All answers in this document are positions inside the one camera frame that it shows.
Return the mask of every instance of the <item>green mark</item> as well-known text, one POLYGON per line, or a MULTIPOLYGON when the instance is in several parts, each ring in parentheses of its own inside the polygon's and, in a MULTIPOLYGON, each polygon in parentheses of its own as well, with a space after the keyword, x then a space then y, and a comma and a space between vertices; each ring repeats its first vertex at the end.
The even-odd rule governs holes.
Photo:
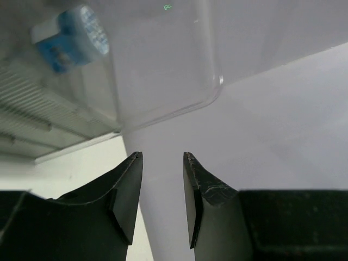
POLYGON ((168 10, 170 8, 172 8, 172 6, 170 4, 166 4, 163 6, 164 10, 168 10))

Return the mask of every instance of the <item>white wall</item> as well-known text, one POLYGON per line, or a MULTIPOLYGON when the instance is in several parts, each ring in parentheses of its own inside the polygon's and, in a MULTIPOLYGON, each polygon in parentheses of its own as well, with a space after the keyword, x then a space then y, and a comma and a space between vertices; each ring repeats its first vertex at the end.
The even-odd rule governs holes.
POLYGON ((124 135, 144 154, 154 260, 189 250, 183 152, 242 188, 348 188, 348 43, 224 87, 211 105, 124 135))
MULTIPOLYGON (((44 198, 57 198, 113 169, 127 157, 121 136, 70 154, 28 165, 21 161, 0 161, 1 190, 31 190, 44 198)), ((127 261, 151 261, 152 253, 140 208, 136 217, 133 246, 127 261)))

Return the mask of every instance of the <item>gray wall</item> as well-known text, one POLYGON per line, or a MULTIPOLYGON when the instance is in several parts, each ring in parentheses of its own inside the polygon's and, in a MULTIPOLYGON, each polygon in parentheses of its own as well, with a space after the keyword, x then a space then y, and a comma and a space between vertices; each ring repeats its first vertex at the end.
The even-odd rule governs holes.
POLYGON ((144 153, 140 204, 155 260, 194 260, 184 151, 241 188, 348 188, 348 44, 225 86, 211 105, 124 136, 144 153))

